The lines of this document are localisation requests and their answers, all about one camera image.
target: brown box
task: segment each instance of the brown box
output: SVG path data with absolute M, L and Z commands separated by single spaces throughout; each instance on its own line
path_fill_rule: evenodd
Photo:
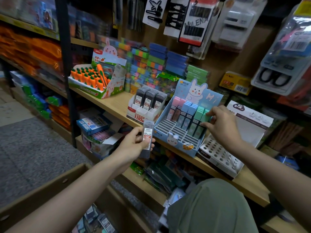
M 18 223 L 68 187 L 90 168 L 90 164 L 80 164 L 0 209 L 0 231 L 5 232 Z M 131 203 L 111 186 L 103 191 L 95 201 L 95 205 L 107 215 L 118 232 L 152 232 Z

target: black scissors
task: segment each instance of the black scissors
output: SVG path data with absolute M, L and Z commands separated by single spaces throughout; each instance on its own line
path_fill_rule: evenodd
M 264 68 L 260 74 L 259 74 L 259 81 L 263 82 L 263 83 L 268 83 L 270 81 L 272 81 L 272 85 L 276 86 L 276 87 L 282 87 L 282 86 L 285 86 L 286 84 L 288 84 L 288 82 L 291 80 L 292 76 L 290 75 L 286 75 L 286 74 L 282 74 L 278 71 L 274 71 L 274 70 L 270 70 L 270 75 L 268 76 L 267 79 L 264 79 L 266 77 L 263 78 L 263 73 L 266 71 L 266 70 L 270 70 L 268 68 Z M 277 81 L 278 79 L 280 78 L 285 78 L 285 80 L 281 80 L 283 83 L 281 84 L 278 84 Z

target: blue box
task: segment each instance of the blue box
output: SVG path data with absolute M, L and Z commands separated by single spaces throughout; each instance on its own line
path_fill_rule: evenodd
M 102 114 L 77 120 L 77 125 L 87 135 L 106 130 L 111 124 L 112 122 Z
M 174 94 L 174 97 L 175 96 L 208 110 L 211 110 L 213 106 L 218 106 L 223 97 L 222 94 L 207 89 L 206 83 L 203 83 L 201 86 L 197 85 L 196 79 L 193 79 L 192 82 L 179 79 Z M 195 157 L 204 140 L 204 136 L 202 136 L 201 139 L 196 139 L 187 134 L 187 131 L 177 127 L 176 122 L 166 119 L 174 97 L 170 100 L 155 123 L 153 136 L 174 146 L 187 155 Z

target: yellow box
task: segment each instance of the yellow box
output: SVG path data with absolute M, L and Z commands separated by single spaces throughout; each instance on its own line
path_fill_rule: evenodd
M 248 95 L 253 88 L 250 77 L 230 71 L 224 74 L 219 86 L 239 92 L 243 95 Z

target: forearm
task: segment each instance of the forearm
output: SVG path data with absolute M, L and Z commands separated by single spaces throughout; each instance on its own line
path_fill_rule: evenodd
M 286 210 L 311 231 L 311 179 L 244 143 L 232 149 Z
M 88 170 L 70 186 L 7 232 L 69 232 L 117 175 L 115 156 Z

